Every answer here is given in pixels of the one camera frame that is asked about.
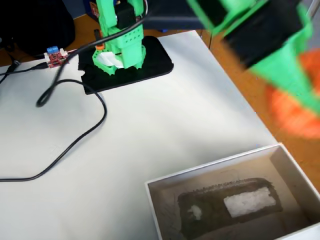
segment white foam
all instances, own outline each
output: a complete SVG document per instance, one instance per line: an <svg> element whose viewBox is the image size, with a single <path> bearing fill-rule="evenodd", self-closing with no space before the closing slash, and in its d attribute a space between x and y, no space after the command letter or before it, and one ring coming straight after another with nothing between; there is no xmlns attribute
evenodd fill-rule
<svg viewBox="0 0 320 240"><path fill-rule="evenodd" d="M257 191L228 196L223 201L231 217L236 218L276 205L276 200L270 194L267 187L262 187Z"/></svg>

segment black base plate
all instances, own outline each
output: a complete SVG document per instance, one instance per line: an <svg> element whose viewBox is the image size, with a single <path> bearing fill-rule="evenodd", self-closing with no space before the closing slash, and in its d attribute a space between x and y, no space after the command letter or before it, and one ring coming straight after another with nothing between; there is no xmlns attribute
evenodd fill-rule
<svg viewBox="0 0 320 240"><path fill-rule="evenodd" d="M116 70L114 75L109 75L95 66L92 60L94 49L79 54L78 69L85 71L85 74L81 77L82 82L89 85L96 92L101 92L163 76L173 70L174 64L156 37L146 36L142 40L142 44L146 50L142 68L121 68ZM86 87L84 91L87 95L93 93Z"/></svg>

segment wooden floor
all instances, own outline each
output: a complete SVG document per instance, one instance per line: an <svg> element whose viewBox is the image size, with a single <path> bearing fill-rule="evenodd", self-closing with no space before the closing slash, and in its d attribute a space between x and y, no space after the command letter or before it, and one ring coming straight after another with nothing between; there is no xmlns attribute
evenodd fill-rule
<svg viewBox="0 0 320 240"><path fill-rule="evenodd" d="M67 50L76 49L88 42L94 41L94 29L98 29L99 25L87 15L74 20L76 27L76 39L67 48ZM174 34L179 31L169 31L166 35ZM216 59L220 62L226 73L233 80L246 100L250 103L264 124L268 127L271 133L276 137L278 142L282 142L300 164L302 169L308 175L315 187L320 190L320 139L307 140L299 137L291 136L274 123L267 110L265 100L265 83L262 79L257 78L248 71L243 71L241 65L237 62L233 54L221 42L220 37L215 37L211 40L210 35L206 31L198 31L202 34L202 39L210 48ZM146 36L163 36L162 33L155 30L146 30ZM17 49L12 55L16 58L26 56L23 51ZM23 62L33 60L32 57L24 57ZM11 64L9 56L4 50L0 50L0 66Z"/></svg>

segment white box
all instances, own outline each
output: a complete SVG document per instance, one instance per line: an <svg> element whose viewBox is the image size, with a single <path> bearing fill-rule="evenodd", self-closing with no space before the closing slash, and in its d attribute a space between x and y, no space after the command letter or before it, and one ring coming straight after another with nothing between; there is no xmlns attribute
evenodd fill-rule
<svg viewBox="0 0 320 240"><path fill-rule="evenodd" d="M235 187L226 188L229 183ZM218 207L239 185L253 192L269 183L277 207L248 219L232 218ZM281 143L151 180L146 189L161 240L320 239L320 195ZM193 203L202 206L203 219L190 216Z"/></svg>

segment white table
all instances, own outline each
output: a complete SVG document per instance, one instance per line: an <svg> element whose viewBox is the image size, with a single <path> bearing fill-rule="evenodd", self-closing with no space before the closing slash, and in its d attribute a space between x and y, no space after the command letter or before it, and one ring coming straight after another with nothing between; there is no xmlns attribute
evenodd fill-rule
<svg viewBox="0 0 320 240"><path fill-rule="evenodd" d="M0 239L155 240L146 181L277 143L196 32L160 41L172 73L104 91L102 127L43 177L0 183ZM74 59L62 78L80 80L77 69ZM0 85L0 176L39 173L101 118L97 98L74 83L36 108L55 72Z"/></svg>

